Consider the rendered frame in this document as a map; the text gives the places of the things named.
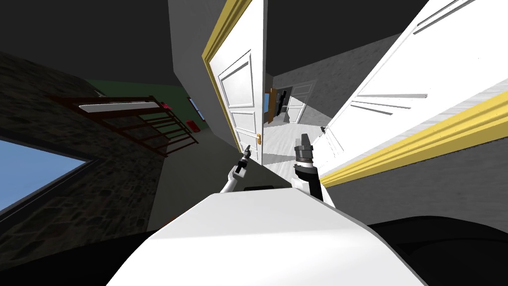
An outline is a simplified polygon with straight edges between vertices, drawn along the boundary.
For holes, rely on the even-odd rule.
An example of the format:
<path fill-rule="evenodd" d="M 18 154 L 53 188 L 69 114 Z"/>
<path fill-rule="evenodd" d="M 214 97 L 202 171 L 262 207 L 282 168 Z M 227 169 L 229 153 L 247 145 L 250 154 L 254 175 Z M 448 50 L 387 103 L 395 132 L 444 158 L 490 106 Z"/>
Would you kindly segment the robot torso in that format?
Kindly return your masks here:
<path fill-rule="evenodd" d="M 371 228 L 294 188 L 216 193 L 106 286 L 428 286 Z"/>

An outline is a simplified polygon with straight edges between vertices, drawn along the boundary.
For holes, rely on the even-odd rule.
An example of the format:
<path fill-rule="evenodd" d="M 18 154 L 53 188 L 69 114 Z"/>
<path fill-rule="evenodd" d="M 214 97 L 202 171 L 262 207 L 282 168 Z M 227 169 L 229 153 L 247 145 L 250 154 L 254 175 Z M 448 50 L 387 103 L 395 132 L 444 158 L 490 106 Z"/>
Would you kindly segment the small blue window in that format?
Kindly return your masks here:
<path fill-rule="evenodd" d="M 200 117 L 200 119 L 205 122 L 205 119 L 201 113 L 201 111 L 198 109 L 197 105 L 195 104 L 195 102 L 190 98 L 188 97 L 188 101 L 191 103 L 191 105 L 193 106 L 194 110 L 196 111 L 196 113 L 198 114 L 198 116 Z"/>

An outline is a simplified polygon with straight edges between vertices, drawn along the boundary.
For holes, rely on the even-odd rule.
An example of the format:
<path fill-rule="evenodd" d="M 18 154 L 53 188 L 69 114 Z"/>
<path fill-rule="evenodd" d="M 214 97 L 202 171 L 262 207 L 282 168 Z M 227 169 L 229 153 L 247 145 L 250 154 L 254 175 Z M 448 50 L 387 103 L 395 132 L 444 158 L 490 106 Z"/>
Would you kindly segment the dark red metal rack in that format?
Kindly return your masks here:
<path fill-rule="evenodd" d="M 198 143 L 173 111 L 153 96 L 47 98 L 162 157 Z"/>

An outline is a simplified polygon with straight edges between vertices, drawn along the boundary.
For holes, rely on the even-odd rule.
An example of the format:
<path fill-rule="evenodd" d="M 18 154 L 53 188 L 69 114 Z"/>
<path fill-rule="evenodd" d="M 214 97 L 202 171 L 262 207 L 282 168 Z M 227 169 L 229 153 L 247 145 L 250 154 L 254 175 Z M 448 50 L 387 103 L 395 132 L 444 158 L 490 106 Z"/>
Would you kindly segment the large white panelled door leaf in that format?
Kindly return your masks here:
<path fill-rule="evenodd" d="M 508 91 L 508 0 L 428 0 L 325 127 L 320 176 Z"/>

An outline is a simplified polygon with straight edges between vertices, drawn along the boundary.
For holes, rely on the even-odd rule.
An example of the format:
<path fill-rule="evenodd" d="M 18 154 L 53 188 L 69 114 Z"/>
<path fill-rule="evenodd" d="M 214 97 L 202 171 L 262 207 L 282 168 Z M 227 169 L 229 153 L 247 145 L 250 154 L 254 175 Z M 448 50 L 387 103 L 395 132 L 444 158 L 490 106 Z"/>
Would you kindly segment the distant white door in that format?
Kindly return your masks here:
<path fill-rule="evenodd" d="M 312 80 L 293 86 L 286 112 L 289 123 L 298 124 L 300 122 L 305 107 L 311 98 L 315 84 L 316 81 Z"/>

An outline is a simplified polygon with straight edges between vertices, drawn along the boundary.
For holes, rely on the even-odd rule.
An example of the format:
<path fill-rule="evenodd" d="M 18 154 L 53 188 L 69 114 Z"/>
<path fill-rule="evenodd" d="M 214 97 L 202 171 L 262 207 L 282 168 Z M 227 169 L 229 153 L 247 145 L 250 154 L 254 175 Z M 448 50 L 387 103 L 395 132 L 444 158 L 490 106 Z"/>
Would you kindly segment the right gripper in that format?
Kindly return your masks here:
<path fill-rule="evenodd" d="M 296 161 L 313 164 L 313 146 L 308 134 L 301 135 L 300 145 L 294 147 Z"/>

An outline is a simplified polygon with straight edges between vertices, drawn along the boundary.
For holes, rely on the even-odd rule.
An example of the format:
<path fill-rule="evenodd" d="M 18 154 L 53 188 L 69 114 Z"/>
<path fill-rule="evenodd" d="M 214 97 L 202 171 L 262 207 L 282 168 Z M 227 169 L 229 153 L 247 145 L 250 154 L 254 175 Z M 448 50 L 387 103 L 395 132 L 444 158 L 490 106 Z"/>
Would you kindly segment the brown wooden door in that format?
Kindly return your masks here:
<path fill-rule="evenodd" d="M 271 88 L 268 102 L 268 118 L 267 118 L 268 124 L 273 121 L 276 102 L 277 102 L 277 89 Z"/>

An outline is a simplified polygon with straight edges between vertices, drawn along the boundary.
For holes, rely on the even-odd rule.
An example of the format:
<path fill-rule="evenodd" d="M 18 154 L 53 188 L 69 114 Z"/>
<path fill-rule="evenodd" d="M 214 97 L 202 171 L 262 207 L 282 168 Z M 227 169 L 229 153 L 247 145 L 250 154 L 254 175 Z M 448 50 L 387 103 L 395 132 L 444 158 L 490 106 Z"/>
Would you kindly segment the large blue window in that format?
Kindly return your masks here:
<path fill-rule="evenodd" d="M 0 213 L 84 163 L 0 140 Z"/>

